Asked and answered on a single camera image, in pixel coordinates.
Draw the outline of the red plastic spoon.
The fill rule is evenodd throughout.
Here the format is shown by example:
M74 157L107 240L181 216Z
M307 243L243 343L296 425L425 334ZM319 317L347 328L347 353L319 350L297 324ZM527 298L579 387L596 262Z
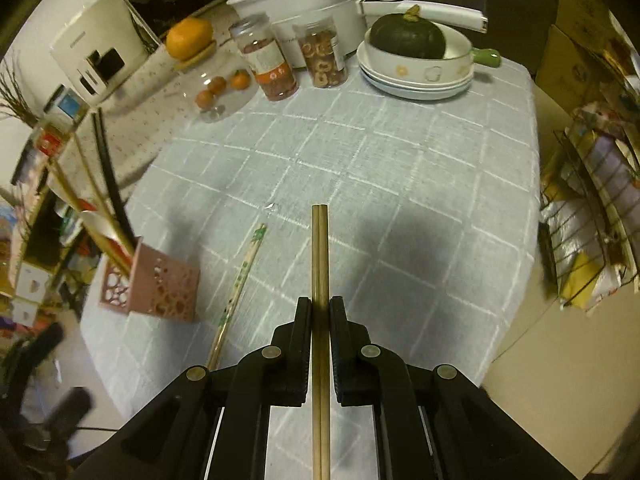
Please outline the red plastic spoon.
M93 206L92 203L89 203L86 200L83 200L82 198L80 198L78 200L78 204L79 204L79 208L81 210L88 210L88 211L97 211L98 210L98 208L96 208L96 206Z

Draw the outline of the large orange fruit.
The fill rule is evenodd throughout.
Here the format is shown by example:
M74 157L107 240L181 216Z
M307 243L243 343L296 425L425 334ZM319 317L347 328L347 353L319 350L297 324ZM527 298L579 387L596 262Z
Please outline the large orange fruit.
M214 39L212 23L205 18L185 18L168 30L165 46L178 61L187 61L208 47Z

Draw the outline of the cluttered low shelf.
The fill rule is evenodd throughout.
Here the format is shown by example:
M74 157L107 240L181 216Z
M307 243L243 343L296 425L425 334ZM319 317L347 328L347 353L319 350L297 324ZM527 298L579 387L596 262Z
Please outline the cluttered low shelf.
M75 307L100 258L75 211L55 194L46 159L24 157L1 192L1 347Z

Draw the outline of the dried branches vase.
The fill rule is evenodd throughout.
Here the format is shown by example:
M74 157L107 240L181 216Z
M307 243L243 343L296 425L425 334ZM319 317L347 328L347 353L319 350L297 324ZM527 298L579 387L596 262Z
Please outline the dried branches vase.
M29 128L34 128L40 121L24 96L24 92L17 77L17 66L1 61L0 74L0 116L2 120L16 119Z

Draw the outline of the wooden chopstick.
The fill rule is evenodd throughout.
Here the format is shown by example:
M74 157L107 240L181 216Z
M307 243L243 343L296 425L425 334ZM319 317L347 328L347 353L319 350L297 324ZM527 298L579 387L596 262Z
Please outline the wooden chopstick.
M328 206L320 205L319 222L319 306L320 327L320 458L321 478L331 478L330 440L330 336L329 336L329 223Z
M80 198L64 176L62 168L56 160L50 159L48 166L54 180L62 188L64 202L78 214L86 231L102 252L111 260L111 263L116 266L120 274L125 278L130 278L131 259L126 253L125 247L120 241L120 236L116 233L110 219L99 211L85 209L82 206Z
M323 478L322 471L322 418L321 418L321 358L319 321L319 234L320 206L311 208L311 300L312 300L312 458L314 480Z
M104 197L101 194L100 188L96 183L96 179L93 177L90 166L88 164L88 160L82 150L81 143L78 139L78 135L75 130L70 132L70 136L72 137L76 150L78 151L79 159L81 162L82 169L85 171L85 175L89 181L90 188L92 191L93 197L96 199L96 206L98 207L98 211L105 218L106 223L110 226L110 231L114 235L114 239L116 242L122 246L122 251L126 255L126 258L131 261L134 253L132 252L132 245L129 240L126 239L125 233L120 227L118 221L114 218L114 214L111 212L111 208L107 206Z

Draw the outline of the blue label jar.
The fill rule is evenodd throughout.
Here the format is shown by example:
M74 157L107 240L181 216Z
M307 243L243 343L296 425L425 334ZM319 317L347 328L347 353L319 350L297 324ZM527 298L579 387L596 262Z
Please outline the blue label jar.
M75 130L89 111L89 105L81 96L64 84L60 84L43 109L43 120L59 132Z

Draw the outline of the white plastic spoon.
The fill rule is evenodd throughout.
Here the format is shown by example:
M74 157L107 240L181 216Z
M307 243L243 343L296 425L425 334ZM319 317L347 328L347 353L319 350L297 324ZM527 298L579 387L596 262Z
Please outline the white plastic spoon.
M99 211L83 210L80 213L80 218L87 229L92 229L94 232L122 244L122 238L117 234L114 224Z

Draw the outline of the paper disposable chopsticks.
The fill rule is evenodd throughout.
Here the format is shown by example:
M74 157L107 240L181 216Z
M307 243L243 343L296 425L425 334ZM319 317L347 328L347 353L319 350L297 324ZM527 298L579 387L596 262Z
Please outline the paper disposable chopsticks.
M250 270L252 270L258 250L260 246L262 246L262 241L264 240L266 232L267 225L265 223L261 223L256 229L254 229L247 252L243 257L239 271L233 280L230 296L219 320L216 336L213 340L212 348L210 348L206 362L206 367L211 372L217 368L233 315L235 314L236 308L240 302L245 283L250 275Z

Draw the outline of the red label jar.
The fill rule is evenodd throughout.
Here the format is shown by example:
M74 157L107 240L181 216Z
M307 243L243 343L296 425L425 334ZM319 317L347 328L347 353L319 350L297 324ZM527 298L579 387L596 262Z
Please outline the red label jar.
M70 135L55 124L40 122L32 130L35 148L49 158L58 157L62 153Z

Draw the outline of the stacked white plates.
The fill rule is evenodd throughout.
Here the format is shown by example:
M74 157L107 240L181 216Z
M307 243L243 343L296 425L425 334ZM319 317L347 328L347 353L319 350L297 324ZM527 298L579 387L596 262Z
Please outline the stacked white plates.
M471 87L474 72L451 82L412 82L377 73L363 41L356 51L360 72L365 81L390 96L409 101L436 102L454 98Z

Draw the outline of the pink perforated utensil holder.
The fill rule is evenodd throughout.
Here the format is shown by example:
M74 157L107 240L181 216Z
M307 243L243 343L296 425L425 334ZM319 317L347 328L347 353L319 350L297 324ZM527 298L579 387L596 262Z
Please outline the pink perforated utensil holder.
M120 314L192 323L200 275L198 266L172 258L139 237L128 278L107 261L99 305Z

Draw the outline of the clear glass jar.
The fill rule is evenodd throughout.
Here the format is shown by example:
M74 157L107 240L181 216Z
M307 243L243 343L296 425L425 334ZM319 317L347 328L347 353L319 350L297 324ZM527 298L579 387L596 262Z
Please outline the clear glass jar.
M211 124L238 112L258 90L257 82L238 53L215 40L186 61L177 62L178 89L186 108L186 123Z

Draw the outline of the dark green squash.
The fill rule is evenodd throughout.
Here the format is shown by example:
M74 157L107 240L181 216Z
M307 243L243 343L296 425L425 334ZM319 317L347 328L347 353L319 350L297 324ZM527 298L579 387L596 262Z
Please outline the dark green squash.
M420 6L378 18L371 26L369 42L378 50L405 58L436 60L443 58L446 52L444 33L422 18Z

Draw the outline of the cardboard boxes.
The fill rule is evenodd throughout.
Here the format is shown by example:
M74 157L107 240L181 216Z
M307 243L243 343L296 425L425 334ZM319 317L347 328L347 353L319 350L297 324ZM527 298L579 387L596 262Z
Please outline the cardboard boxes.
M639 51L603 0L558 0L536 84L571 112L605 90L639 106Z

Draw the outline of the dried fruit snack jar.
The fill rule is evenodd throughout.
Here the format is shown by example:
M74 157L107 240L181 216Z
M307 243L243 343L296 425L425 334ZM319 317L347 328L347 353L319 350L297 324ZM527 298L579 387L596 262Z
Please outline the dried fruit snack jar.
M295 24L293 30L312 84L321 89L344 84L347 68L333 18Z

